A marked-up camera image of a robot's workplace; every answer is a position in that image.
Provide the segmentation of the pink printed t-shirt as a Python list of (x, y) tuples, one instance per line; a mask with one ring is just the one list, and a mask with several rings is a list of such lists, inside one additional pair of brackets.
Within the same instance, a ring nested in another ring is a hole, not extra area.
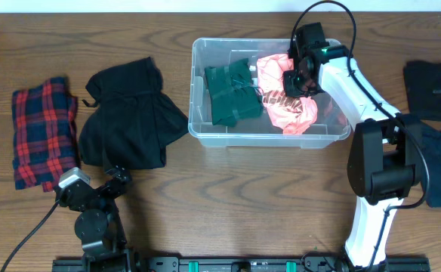
[(272, 125), (283, 134), (303, 134), (317, 120), (318, 107), (310, 97), (287, 97), (283, 73), (293, 70), (287, 54), (272, 54), (257, 60), (258, 89)]

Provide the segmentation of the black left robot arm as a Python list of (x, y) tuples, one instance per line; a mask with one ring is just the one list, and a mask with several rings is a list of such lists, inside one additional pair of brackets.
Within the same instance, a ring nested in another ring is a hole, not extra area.
[(62, 174), (54, 188), (58, 205), (79, 213), (74, 231), (84, 256), (92, 260), (120, 252), (127, 245), (116, 199), (126, 193), (131, 175), (112, 164), (106, 152), (102, 152), (102, 160), (110, 176), (105, 184), (93, 188), (90, 177), (75, 167)]

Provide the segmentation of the dark green cloth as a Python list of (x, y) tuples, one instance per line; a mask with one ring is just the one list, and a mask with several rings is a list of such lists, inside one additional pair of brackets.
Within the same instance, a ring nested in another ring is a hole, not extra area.
[(213, 125), (235, 127), (239, 120), (261, 116), (261, 95), (254, 86), (248, 58), (226, 66), (208, 66), (204, 72)]

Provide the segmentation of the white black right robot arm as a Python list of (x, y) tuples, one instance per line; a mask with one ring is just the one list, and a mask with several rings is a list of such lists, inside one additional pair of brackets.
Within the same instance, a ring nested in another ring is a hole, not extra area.
[(404, 199), (415, 185), (429, 187), (420, 120), (386, 102), (359, 71), (353, 48), (330, 44), (320, 23), (295, 26), (288, 55), (295, 67), (284, 75), (287, 91), (329, 94), (354, 130), (347, 162), (356, 194), (352, 229), (342, 256), (319, 256), (320, 263), (330, 271), (429, 271), (425, 257), (385, 253), (396, 212), (424, 202)]

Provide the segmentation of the black taped cloth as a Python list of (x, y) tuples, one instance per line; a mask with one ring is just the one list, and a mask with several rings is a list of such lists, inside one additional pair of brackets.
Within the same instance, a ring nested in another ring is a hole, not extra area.
[(441, 63), (412, 60), (402, 72), (410, 113), (441, 122)]

